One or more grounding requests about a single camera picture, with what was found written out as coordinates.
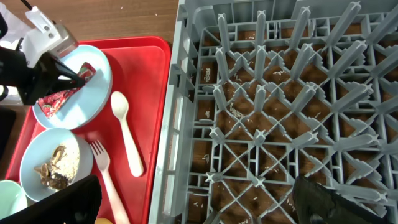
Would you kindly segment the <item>rice and food scraps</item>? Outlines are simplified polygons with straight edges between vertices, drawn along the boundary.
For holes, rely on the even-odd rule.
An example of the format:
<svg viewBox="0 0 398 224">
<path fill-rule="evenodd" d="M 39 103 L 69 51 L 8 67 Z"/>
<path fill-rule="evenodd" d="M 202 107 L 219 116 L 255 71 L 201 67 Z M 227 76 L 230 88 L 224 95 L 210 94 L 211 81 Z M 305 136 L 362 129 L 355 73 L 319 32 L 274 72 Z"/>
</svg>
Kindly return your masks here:
<svg viewBox="0 0 398 224">
<path fill-rule="evenodd" d="M 58 145 L 51 158 L 34 167 L 40 183 L 54 191 L 68 187 L 76 177 L 80 160 L 79 150 L 66 144 Z"/>
</svg>

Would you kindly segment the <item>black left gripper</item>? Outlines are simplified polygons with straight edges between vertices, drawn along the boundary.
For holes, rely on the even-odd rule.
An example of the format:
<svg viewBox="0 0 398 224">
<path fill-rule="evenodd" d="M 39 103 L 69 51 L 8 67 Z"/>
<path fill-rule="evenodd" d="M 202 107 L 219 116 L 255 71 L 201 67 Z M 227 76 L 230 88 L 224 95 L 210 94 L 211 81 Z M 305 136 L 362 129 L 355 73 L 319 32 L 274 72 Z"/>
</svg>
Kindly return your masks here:
<svg viewBox="0 0 398 224">
<path fill-rule="evenodd" d="M 33 105 L 39 98 L 60 91 L 81 88 L 84 84 L 84 79 L 50 53 L 44 53 L 34 67 L 29 68 L 24 53 L 1 47 L 1 85 L 17 88 L 25 105 Z"/>
</svg>

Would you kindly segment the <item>red candy wrapper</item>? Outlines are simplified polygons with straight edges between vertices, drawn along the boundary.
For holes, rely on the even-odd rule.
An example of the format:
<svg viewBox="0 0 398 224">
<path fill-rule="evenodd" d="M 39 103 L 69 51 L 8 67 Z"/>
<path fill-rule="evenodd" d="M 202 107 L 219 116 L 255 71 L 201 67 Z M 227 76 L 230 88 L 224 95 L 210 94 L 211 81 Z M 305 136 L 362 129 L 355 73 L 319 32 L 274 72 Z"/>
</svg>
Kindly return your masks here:
<svg viewBox="0 0 398 224">
<path fill-rule="evenodd" d="M 95 76 L 96 70 L 89 63 L 85 62 L 78 72 L 78 76 L 84 79 L 85 83 L 91 80 L 93 76 Z M 73 88 L 71 90 L 63 90 L 58 93 L 51 94 L 49 96 L 45 96 L 44 98 L 39 98 L 37 100 L 37 104 L 44 116 L 47 119 L 50 119 L 53 115 L 55 115 L 59 109 L 66 103 L 66 101 L 78 92 L 81 89 Z"/>
</svg>

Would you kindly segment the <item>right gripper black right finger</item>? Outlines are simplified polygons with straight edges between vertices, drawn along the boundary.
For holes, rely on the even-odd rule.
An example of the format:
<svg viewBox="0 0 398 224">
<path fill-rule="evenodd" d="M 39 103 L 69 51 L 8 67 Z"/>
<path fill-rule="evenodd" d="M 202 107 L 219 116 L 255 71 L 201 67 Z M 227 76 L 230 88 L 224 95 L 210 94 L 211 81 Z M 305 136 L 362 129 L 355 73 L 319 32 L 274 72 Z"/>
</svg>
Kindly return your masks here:
<svg viewBox="0 0 398 224">
<path fill-rule="evenodd" d="M 300 224 L 383 224 L 386 221 L 306 177 L 296 178 L 292 198 Z"/>
</svg>

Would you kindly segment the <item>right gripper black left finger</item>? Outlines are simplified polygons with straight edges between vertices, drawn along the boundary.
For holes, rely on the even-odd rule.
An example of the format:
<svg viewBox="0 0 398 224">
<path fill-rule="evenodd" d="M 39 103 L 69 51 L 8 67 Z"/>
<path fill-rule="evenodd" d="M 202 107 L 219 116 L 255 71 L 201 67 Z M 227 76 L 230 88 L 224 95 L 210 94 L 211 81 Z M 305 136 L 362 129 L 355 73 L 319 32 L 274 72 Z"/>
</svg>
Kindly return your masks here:
<svg viewBox="0 0 398 224">
<path fill-rule="evenodd" d="M 2 224 L 94 223 L 100 210 L 99 178 L 89 175 L 33 205 L 1 219 Z"/>
</svg>

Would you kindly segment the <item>light blue bowl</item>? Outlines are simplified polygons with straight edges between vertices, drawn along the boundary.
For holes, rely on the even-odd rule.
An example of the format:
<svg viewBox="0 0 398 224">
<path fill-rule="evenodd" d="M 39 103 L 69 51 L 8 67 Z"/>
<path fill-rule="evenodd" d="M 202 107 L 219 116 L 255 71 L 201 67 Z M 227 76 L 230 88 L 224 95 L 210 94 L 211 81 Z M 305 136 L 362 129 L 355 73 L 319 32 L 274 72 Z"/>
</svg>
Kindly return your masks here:
<svg viewBox="0 0 398 224">
<path fill-rule="evenodd" d="M 61 144 L 76 149 L 80 154 L 77 175 L 72 181 L 77 182 L 90 175 L 93 167 L 93 153 L 89 144 L 67 129 L 47 129 L 32 140 L 22 156 L 19 171 L 20 183 L 29 199 L 38 202 L 55 193 L 54 190 L 40 183 L 39 176 L 34 173 L 34 167 L 48 161 L 55 148 Z"/>
</svg>

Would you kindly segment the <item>yellow plastic cup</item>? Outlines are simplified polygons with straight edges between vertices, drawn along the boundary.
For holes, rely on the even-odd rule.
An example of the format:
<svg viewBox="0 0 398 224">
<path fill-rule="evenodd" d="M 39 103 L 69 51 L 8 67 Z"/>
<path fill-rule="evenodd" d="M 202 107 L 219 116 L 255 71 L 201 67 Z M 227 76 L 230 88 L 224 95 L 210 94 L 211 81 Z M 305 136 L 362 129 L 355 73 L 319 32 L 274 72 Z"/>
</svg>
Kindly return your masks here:
<svg viewBox="0 0 398 224">
<path fill-rule="evenodd" d="M 113 223 L 109 221 L 107 218 L 97 218 L 95 220 L 95 224 L 113 224 Z"/>
</svg>

